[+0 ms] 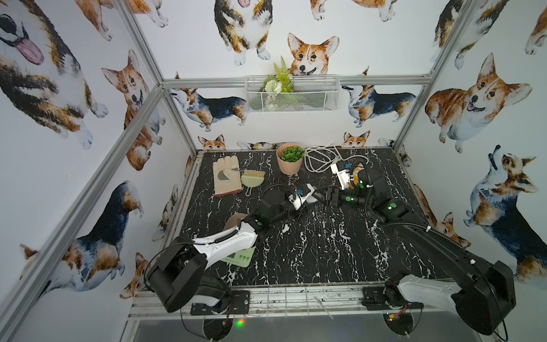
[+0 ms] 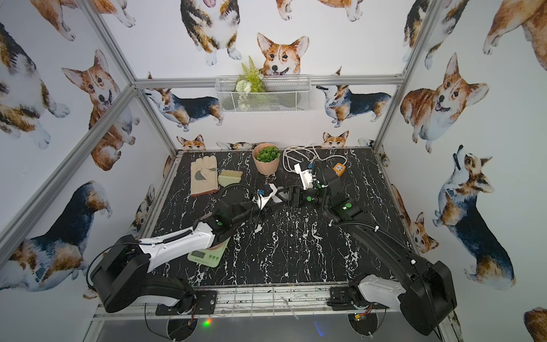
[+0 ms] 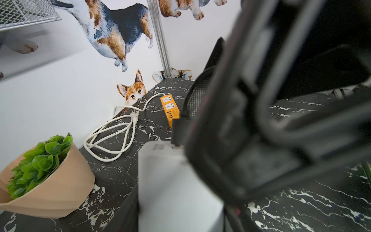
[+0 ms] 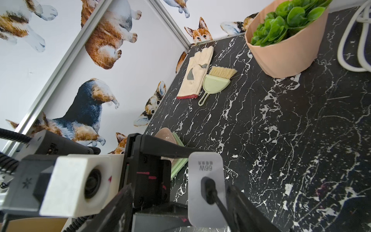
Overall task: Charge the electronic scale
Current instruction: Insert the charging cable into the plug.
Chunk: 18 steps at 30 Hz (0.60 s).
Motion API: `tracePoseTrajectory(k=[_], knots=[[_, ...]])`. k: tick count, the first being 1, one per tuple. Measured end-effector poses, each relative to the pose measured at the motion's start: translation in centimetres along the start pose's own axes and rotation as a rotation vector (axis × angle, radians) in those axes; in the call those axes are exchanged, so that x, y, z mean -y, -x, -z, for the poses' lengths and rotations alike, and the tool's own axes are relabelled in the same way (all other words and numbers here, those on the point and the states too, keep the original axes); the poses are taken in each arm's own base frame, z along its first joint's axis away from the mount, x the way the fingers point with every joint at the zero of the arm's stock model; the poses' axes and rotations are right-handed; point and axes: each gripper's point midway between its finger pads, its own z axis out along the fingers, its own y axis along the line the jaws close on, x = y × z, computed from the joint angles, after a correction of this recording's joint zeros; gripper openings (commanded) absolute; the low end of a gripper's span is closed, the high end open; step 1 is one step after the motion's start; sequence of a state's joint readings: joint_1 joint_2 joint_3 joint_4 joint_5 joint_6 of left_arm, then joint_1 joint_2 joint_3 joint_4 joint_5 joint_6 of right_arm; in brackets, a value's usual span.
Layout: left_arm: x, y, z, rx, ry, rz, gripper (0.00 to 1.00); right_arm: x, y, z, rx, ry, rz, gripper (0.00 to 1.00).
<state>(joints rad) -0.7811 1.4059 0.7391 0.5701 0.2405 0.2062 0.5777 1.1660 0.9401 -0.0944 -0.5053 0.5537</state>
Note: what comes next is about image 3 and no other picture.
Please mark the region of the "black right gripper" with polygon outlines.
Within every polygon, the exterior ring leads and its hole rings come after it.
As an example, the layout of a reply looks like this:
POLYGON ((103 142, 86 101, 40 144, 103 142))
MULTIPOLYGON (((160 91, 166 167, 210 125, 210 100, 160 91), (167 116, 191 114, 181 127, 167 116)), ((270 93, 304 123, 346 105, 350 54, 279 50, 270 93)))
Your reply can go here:
POLYGON ((242 1, 185 154, 239 206, 371 157, 370 1, 242 1))

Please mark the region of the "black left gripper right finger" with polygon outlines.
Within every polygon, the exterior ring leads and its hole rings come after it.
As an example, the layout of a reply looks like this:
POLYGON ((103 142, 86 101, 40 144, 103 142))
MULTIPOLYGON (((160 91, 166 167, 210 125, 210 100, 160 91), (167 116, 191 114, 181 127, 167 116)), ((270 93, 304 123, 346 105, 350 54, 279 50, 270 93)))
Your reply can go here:
POLYGON ((240 209, 228 205, 224 206, 225 232, 245 232, 240 215, 240 209))

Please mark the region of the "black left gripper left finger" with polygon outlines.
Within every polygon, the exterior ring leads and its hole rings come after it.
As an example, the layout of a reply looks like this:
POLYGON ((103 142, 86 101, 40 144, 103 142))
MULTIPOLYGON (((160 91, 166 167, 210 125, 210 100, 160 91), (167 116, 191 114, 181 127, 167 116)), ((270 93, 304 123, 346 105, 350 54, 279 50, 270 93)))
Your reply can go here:
POLYGON ((139 216, 138 186, 127 196, 103 232, 137 232, 139 216))

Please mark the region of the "orange power strip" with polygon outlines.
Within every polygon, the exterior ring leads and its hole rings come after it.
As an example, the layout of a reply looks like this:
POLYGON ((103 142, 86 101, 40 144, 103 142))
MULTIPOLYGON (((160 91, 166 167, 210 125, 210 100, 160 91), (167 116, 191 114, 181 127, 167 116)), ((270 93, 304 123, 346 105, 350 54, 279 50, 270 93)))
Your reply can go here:
POLYGON ((166 119, 170 128, 173 127, 173 121, 180 118, 180 110, 173 99, 172 95, 165 95, 160 98, 166 119))

